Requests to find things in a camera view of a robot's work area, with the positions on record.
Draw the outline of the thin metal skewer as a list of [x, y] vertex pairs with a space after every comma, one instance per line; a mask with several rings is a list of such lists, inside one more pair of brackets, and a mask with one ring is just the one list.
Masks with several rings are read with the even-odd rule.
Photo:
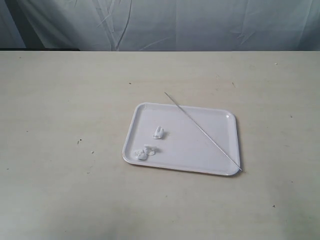
[[178, 104], [176, 100], [174, 100], [167, 92], [163, 92], [172, 103], [188, 118], [191, 122], [238, 168], [239, 171], [243, 171], [240, 167], [240, 164], [236, 163], [217, 143], [215, 140], [211, 138], [210, 135]]

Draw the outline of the white foam piece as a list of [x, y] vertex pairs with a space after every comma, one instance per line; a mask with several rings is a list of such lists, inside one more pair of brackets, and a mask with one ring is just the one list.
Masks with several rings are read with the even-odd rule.
[[159, 148], [153, 145], [145, 144], [143, 150], [147, 156], [154, 156], [159, 151]]
[[160, 139], [163, 139], [164, 135], [165, 135], [165, 130], [161, 126], [158, 126], [152, 138], [155, 140], [160, 140]]
[[145, 161], [148, 158], [148, 155], [145, 153], [144, 149], [137, 149], [134, 151], [134, 157], [137, 160]]

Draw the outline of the grey backdrop curtain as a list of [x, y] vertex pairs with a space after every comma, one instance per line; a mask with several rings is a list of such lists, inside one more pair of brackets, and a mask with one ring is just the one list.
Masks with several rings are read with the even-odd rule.
[[2, 49], [317, 51], [317, 0], [3, 0]]

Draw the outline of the white rectangular plastic tray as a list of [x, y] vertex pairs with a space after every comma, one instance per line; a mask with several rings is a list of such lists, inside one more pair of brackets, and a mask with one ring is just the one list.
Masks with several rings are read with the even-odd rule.
[[[236, 117], [224, 109], [183, 106], [183, 109], [241, 166]], [[158, 126], [163, 139], [153, 139]], [[134, 152], [144, 145], [158, 147], [155, 155], [137, 160]], [[239, 169], [175, 105], [144, 102], [132, 117], [122, 149], [132, 165], [233, 176]]]

